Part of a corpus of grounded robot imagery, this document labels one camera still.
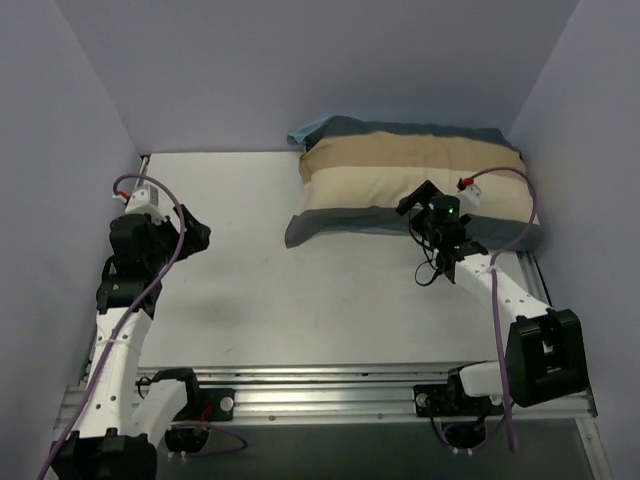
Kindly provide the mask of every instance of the tan pillow stripe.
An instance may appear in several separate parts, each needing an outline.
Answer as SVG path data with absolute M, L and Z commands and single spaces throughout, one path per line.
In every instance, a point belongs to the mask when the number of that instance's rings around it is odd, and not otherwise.
M 366 135 L 324 138 L 300 157 L 304 183 L 315 172 L 332 167 L 423 167 L 476 172 L 510 166 L 525 170 L 517 152 L 493 143 L 462 137 L 395 135 L 375 132 Z M 495 172 L 523 181 L 510 172 Z

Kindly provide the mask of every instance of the blue cloth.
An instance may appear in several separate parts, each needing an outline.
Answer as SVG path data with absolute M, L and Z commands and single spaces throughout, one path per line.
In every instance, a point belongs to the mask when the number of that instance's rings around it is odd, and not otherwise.
M 302 127 L 298 127 L 295 130 L 292 130 L 287 135 L 294 143 L 298 145 L 302 145 L 304 143 L 304 139 L 307 138 L 307 135 L 315 132 L 318 128 L 322 126 L 324 122 L 329 120 L 331 117 L 323 117 L 320 120 L 315 120 L 311 123 L 307 123 Z

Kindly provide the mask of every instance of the black cable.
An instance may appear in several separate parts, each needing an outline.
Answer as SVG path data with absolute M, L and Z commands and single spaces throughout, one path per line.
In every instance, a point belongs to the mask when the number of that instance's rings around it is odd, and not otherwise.
M 445 441 L 445 439 L 442 438 L 443 437 L 442 432 L 438 429 L 438 426 L 436 425 L 436 419 L 434 418 L 433 410 L 431 409 L 431 401 L 429 400 L 429 397 L 427 397 L 425 401 L 425 406 L 427 407 L 427 415 L 429 415 L 429 422 L 431 423 L 431 429 L 433 430 L 433 434 L 440 441 L 440 443 L 446 446 L 450 446 Z
M 542 271 L 540 270 L 540 265 L 538 264 L 538 260 L 536 260 L 535 257 L 533 257 L 533 263 L 536 266 L 536 271 L 538 272 L 538 278 L 540 279 L 540 281 L 542 282 L 542 288 L 544 290 L 544 295 L 547 297 L 547 303 L 551 306 L 553 306 L 553 303 L 551 302 L 551 297 L 549 296 L 549 290 L 547 289 L 547 284 L 544 281 L 544 277 L 542 276 Z
M 430 416 L 432 416 L 431 409 L 427 410 Z M 435 419 L 432 421 L 432 428 L 438 440 L 441 443 L 446 441 L 446 445 L 449 445 L 458 449 L 473 449 L 482 444 L 487 439 L 487 428 L 485 420 L 491 414 L 491 405 L 488 405 L 487 410 L 484 411 L 473 423 L 460 423 L 451 424 L 448 428 L 438 430 L 435 424 Z
M 412 212 L 412 210 L 413 209 L 409 210 L 409 235 L 411 235 L 411 238 L 413 238 L 414 242 L 416 242 L 418 245 L 420 245 L 424 249 L 425 248 L 424 238 L 416 237 L 416 234 L 414 233 L 413 228 L 411 228 L 411 212 Z
M 434 268 L 434 272 L 433 272 L 433 276 L 431 277 L 431 280 L 429 280 L 427 283 L 422 283 L 418 280 L 418 272 L 420 271 L 420 269 L 424 266 L 424 265 L 431 265 L 431 260 L 425 260 L 424 262 L 422 262 L 420 265 L 418 265 L 418 267 L 416 268 L 416 271 L 413 275 L 413 278 L 416 281 L 416 284 L 420 285 L 421 287 L 428 287 L 430 285 L 433 284 L 433 282 L 436 281 L 436 279 L 442 275 L 442 272 L 440 270 L 436 270 Z
M 433 282 L 436 281 L 436 278 L 438 278 L 442 272 L 433 265 L 433 257 L 429 256 L 429 253 L 433 253 L 433 250 L 430 250 L 427 247 L 427 239 L 424 238 L 422 235 L 420 235 L 421 238 L 418 238 L 416 236 L 416 232 L 414 232 L 413 228 L 411 227 L 411 210 L 409 210 L 409 235 L 411 235 L 411 238 L 413 239 L 414 242 L 420 245 L 420 247 L 422 248 L 422 253 L 424 253 L 424 256 L 427 259 L 426 261 L 422 262 L 420 265 L 416 267 L 413 278 L 415 279 L 416 284 L 420 285 L 421 287 L 428 287 L 429 285 L 433 284 Z M 431 280 L 429 280 L 427 283 L 421 283 L 418 281 L 418 272 L 424 265 L 429 265 L 431 269 L 435 272 L 433 274 L 433 277 L 431 277 Z
M 144 395 L 142 395 L 142 387 L 149 385 L 151 385 L 151 379 L 149 377 L 140 377 L 136 380 L 136 387 L 138 387 L 138 395 L 140 395 L 140 398 L 144 398 Z

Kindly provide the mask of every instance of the screw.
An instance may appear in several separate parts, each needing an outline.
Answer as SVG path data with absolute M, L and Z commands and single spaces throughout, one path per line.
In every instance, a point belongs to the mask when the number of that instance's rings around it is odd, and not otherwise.
M 220 400 L 220 410 L 223 412 L 230 412 L 233 410 L 233 403 L 233 398 L 223 397 L 222 400 Z
M 426 393 L 419 393 L 418 395 L 416 395 L 416 405 L 422 408 L 426 407 L 428 398 L 429 397 Z

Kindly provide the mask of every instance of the white table surface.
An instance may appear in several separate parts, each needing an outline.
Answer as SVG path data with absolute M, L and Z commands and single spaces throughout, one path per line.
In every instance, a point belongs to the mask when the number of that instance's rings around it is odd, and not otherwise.
M 285 248 L 302 191 L 297 160 L 294 152 L 151 157 L 148 174 L 212 233 L 207 251 L 165 278 L 140 365 L 495 359 L 490 312 L 444 278 L 415 285 L 424 257 L 408 236 L 331 232 Z M 524 286 L 514 254 L 498 264 Z

